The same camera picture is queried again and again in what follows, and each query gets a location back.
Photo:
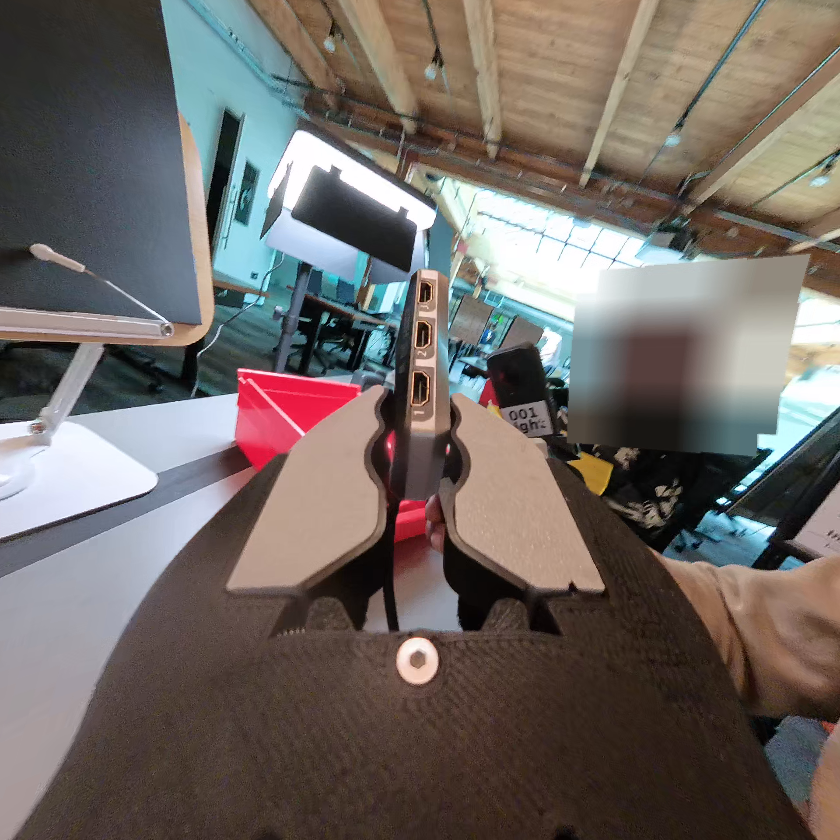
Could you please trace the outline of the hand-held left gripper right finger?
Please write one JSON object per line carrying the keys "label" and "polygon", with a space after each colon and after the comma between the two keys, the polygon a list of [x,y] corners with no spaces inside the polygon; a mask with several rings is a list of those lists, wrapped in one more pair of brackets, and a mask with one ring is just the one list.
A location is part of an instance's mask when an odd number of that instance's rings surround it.
{"label": "hand-held left gripper right finger", "polygon": [[455,419],[449,454],[459,462],[457,480],[441,480],[450,542],[520,592],[604,593],[542,450],[465,395],[450,402]]}

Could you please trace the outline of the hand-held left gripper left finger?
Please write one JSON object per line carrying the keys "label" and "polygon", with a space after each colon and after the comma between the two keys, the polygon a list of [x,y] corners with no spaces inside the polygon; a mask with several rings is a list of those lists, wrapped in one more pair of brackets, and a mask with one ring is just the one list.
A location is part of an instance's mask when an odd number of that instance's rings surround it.
{"label": "hand-held left gripper left finger", "polygon": [[387,500],[375,451],[385,437],[373,385],[294,444],[228,580],[234,594],[303,594],[383,536]]}

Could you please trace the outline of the red storage bin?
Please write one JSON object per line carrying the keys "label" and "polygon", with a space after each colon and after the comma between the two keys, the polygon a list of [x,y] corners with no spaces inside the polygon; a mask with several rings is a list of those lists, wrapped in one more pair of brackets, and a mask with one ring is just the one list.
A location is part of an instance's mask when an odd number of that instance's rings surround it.
{"label": "red storage bin", "polygon": [[[391,395],[381,409],[385,437],[374,452],[374,460],[387,468],[385,474],[392,454],[387,440],[393,435],[397,416],[393,391],[387,389]],[[240,370],[235,442],[250,464],[262,470],[275,457],[288,455],[305,433],[361,393],[358,385]]]}

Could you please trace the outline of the person's right forearm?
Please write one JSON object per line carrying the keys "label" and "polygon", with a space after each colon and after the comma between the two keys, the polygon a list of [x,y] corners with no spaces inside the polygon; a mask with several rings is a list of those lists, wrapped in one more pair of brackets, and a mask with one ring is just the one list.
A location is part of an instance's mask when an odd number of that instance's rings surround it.
{"label": "person's right forearm", "polygon": [[838,556],[775,571],[654,556],[708,630],[751,714],[838,722]]}

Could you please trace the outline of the whiteboard with writing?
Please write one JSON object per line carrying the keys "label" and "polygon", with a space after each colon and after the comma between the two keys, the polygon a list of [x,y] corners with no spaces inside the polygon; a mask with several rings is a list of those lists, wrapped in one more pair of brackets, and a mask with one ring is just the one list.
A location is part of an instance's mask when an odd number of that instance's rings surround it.
{"label": "whiteboard with writing", "polygon": [[543,332],[541,324],[533,323],[517,315],[511,320],[499,350],[509,350],[525,343],[536,346],[542,339]]}
{"label": "whiteboard with writing", "polygon": [[473,346],[480,344],[493,312],[490,304],[470,295],[462,296],[449,322],[449,339]]}

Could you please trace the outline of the yellow storage bin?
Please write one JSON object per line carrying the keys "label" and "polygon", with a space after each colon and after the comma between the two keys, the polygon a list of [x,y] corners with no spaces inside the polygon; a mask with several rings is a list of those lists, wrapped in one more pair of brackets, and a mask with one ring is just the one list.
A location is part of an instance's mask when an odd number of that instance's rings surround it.
{"label": "yellow storage bin", "polygon": [[606,493],[614,471],[612,462],[581,451],[577,458],[567,461],[566,465],[580,475],[592,494],[601,497]]}

